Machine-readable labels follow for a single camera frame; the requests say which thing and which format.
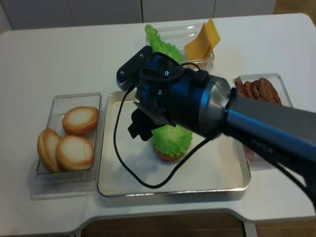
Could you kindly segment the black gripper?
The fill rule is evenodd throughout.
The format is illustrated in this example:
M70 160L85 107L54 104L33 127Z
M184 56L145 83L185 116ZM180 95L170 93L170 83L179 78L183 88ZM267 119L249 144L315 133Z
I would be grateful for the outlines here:
M162 53L152 54L140 70L139 103L128 127L131 137L148 141L160 125L197 127L207 71L178 64Z

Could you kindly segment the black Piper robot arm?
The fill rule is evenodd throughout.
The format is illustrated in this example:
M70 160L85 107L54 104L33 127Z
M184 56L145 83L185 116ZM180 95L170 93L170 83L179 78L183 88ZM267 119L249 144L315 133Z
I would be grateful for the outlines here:
M206 141L231 136L279 169L316 200L315 113L238 95L227 80L192 70L162 53L133 57L118 71L136 87L132 136L143 140L179 125Z

